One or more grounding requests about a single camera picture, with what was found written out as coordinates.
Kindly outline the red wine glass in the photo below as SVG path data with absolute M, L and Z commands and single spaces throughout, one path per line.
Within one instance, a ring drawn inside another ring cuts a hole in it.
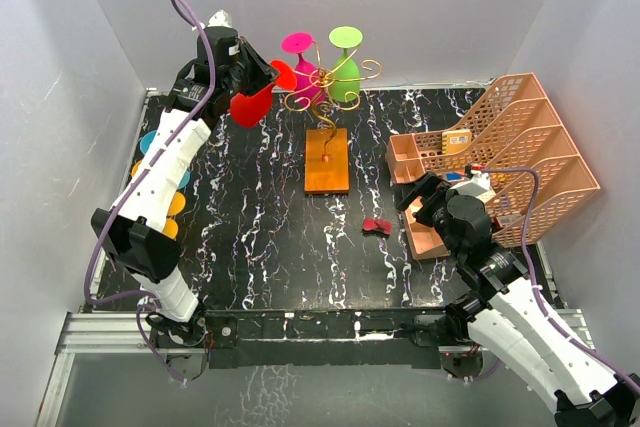
M 238 93 L 231 99 L 229 114 L 241 127 L 253 128 L 267 115 L 272 106 L 274 87 L 278 86 L 286 91 L 292 91 L 297 87 L 296 74 L 287 63 L 274 59 L 270 65 L 277 71 L 274 81 L 252 96 Z

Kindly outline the pink wine glass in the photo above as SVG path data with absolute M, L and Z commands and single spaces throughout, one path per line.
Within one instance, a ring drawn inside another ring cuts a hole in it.
M 296 99 L 299 100 L 301 104 L 304 103 L 304 99 L 311 102 L 313 98 L 321 92 L 319 87 L 312 85 L 310 79 L 310 75 L 317 70 L 317 67 L 303 56 L 313 44 L 314 38 L 308 32 L 289 34 L 281 42 L 281 49 L 285 53 L 296 54 L 298 58 L 297 65 L 294 68 L 297 80 L 295 92 Z

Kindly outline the blue wine glass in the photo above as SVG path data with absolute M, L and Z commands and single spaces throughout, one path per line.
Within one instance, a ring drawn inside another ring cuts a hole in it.
M 156 134 L 157 134 L 157 131 L 156 130 L 152 130 L 152 131 L 149 131 L 148 133 L 146 133 L 140 139 L 140 141 L 139 141 L 139 149 L 140 149 L 140 151 L 141 151 L 143 156 L 145 156 L 146 153 L 148 152 L 153 140 L 156 137 Z M 190 180 L 191 180 L 191 171 L 187 170 L 185 172 L 185 174 L 183 175 L 183 177 L 182 177 L 182 179 L 181 179 L 181 181 L 180 181 L 180 183 L 178 185 L 178 189 L 179 190 L 184 189 L 188 185 Z

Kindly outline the yellow-base amber wine glass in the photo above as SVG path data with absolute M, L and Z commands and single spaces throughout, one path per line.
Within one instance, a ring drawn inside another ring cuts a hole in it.
M 141 165 L 140 161 L 134 164 L 134 166 L 131 169 L 131 177 L 135 176 L 140 165 Z M 183 193 L 177 191 L 172 198 L 172 201 L 167 211 L 167 216 L 174 217 L 178 215 L 180 212 L 182 212 L 185 207 L 186 207 L 186 197 L 184 196 Z

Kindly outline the yellow-base orange wine glass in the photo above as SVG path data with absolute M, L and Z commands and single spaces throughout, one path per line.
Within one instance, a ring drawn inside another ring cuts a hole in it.
M 176 239 L 178 232 L 179 227 L 175 219 L 167 217 L 162 233 L 170 239 Z

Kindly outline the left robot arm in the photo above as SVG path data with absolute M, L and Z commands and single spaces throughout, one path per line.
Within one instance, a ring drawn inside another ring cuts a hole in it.
M 279 75 L 235 29 L 204 28 L 197 56 L 177 74 L 154 140 L 129 186 L 111 209 L 92 216 L 109 259 L 139 282 L 156 307 L 152 326 L 183 345 L 200 343 L 207 323 L 179 270 L 180 244 L 165 231 L 172 201 L 225 114 L 245 128 L 266 116 Z

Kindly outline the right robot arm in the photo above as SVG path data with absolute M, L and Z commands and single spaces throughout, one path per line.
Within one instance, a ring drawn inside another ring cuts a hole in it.
M 448 304 L 442 320 L 455 342 L 490 350 L 545 403 L 559 426 L 634 426 L 639 377 L 589 348 L 542 295 L 529 255 L 518 259 L 493 238 L 480 195 L 491 170 L 467 170 L 450 184 L 433 172 L 399 203 L 414 201 L 414 220 L 432 228 L 456 262 L 469 292 Z

